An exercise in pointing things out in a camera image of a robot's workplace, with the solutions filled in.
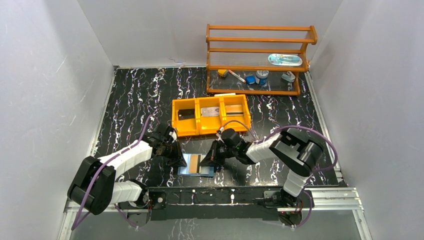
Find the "yellow three-compartment bin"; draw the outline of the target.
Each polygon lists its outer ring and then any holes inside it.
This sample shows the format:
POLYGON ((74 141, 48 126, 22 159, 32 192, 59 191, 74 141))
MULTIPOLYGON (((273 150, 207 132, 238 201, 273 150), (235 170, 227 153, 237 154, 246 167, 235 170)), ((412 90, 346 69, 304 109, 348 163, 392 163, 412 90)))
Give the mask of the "yellow three-compartment bin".
POLYGON ((246 132, 251 114, 244 94, 174 99, 171 123, 178 137, 216 134, 221 127, 246 132))

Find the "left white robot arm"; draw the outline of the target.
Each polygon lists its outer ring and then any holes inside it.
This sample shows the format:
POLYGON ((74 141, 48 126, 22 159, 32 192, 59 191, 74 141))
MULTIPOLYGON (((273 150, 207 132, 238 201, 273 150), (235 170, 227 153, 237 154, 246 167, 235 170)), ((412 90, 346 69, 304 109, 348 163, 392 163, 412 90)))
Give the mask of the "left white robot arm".
POLYGON ((130 179, 118 182, 117 178, 138 164, 161 157, 169 166, 187 165, 177 139, 177 131, 166 123, 161 123, 152 132, 112 154, 83 159, 67 191, 67 197, 99 215, 109 205, 129 202, 137 208, 149 204, 148 187, 130 179))

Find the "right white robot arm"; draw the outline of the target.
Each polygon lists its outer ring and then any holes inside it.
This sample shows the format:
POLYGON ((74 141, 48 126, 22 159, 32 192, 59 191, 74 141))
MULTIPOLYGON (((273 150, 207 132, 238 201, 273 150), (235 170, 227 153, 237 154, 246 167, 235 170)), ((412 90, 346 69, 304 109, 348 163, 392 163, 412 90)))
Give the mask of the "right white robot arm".
POLYGON ((281 191, 282 202, 288 207, 295 207, 301 201, 301 191, 323 153, 319 143, 294 127, 256 141, 246 141, 229 128, 218 134, 218 139, 212 142, 199 166, 223 165, 230 158, 236 158, 244 165, 279 160, 289 169, 281 191))

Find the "orange credit card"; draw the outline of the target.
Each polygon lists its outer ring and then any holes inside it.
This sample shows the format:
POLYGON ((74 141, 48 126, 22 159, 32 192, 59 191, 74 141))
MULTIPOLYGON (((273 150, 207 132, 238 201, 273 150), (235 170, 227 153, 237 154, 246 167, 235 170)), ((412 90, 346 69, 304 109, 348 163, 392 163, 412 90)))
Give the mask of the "orange credit card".
POLYGON ((227 116, 243 116, 244 108, 241 104, 226 105, 225 112, 227 116))
POLYGON ((190 175, 200 174, 201 173, 201 166, 200 162, 202 161, 202 155, 201 154, 191 154, 189 156, 189 164, 188 164, 188 173, 190 175))

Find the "blue card holder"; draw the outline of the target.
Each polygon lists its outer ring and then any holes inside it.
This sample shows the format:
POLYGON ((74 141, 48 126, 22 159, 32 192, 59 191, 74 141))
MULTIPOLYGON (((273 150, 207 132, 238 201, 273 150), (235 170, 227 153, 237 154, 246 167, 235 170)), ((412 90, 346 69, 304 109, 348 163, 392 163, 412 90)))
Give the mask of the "blue card holder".
POLYGON ((205 157, 204 154, 184 153, 182 156, 186 161, 187 166, 180 166, 178 168, 177 174, 179 176, 207 178, 212 178, 214 176, 215 173, 213 166, 200 166, 200 162, 205 157))

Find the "orange wooden shelf rack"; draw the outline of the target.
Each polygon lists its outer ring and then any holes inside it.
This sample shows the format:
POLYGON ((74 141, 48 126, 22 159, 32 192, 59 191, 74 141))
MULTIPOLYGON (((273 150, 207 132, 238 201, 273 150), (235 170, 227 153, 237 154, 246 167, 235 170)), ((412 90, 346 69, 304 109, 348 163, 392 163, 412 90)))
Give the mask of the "orange wooden shelf rack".
POLYGON ((310 26, 213 25, 206 27, 206 91, 209 94, 236 93, 246 95, 298 96, 301 93, 299 75, 309 70, 307 48, 316 45, 316 28, 310 26), (279 66, 269 63, 270 54, 299 56, 300 66, 279 66), (256 71, 269 71, 267 84, 241 82, 232 74, 221 78, 217 70, 232 70, 245 79, 256 77, 256 71), (294 82, 282 79, 291 71, 294 82))

